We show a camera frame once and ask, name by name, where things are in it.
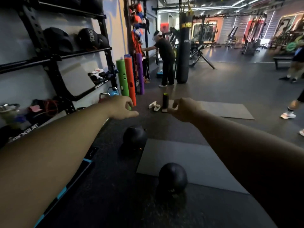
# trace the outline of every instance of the incline bench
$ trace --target incline bench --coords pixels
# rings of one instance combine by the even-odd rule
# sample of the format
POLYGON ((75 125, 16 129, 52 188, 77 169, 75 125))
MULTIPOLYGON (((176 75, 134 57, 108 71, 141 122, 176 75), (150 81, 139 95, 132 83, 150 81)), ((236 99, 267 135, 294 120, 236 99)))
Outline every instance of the incline bench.
POLYGON ((283 60, 283 61, 291 61, 293 56, 275 56, 273 57, 273 60, 275 61, 276 64, 276 70, 278 69, 278 61, 283 60))

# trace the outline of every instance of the person's left hand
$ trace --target person's left hand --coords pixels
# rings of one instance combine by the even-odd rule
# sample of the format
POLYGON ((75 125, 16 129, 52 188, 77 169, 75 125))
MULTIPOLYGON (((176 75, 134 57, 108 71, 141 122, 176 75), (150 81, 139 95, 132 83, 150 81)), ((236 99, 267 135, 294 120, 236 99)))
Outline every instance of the person's left hand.
POLYGON ((137 117, 139 114, 137 111, 127 110, 127 105, 133 107, 133 102, 129 97, 114 95, 99 104, 106 107, 108 117, 112 119, 122 120, 125 118, 137 117))

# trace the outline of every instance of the black punching bag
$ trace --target black punching bag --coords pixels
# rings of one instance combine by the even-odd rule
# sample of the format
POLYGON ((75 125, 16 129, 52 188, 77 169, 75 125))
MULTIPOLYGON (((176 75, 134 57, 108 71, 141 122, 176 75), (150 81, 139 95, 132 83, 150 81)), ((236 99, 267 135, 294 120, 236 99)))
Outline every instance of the black punching bag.
POLYGON ((189 58, 191 43, 189 40, 190 28, 192 26, 192 15, 187 13, 180 14, 180 41, 177 49, 177 67, 176 80, 177 83, 183 84, 188 80, 189 58))

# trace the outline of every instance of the sneaker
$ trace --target sneaker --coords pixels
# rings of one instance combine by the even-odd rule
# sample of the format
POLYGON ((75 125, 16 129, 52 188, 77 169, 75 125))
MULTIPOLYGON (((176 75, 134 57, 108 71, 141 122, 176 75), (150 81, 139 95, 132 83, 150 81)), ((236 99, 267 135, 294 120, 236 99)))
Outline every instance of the sneaker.
POLYGON ((289 118, 295 118, 297 115, 293 114, 293 113, 283 113, 280 117, 283 119, 289 119, 289 118))
POLYGON ((289 80, 290 78, 289 77, 281 77, 281 78, 279 78, 279 80, 289 80))
POLYGON ((304 137, 304 129, 299 131, 299 134, 302 135, 304 137))
POLYGON ((290 83, 295 83, 297 82, 297 80, 295 78, 291 79, 291 82, 290 83))

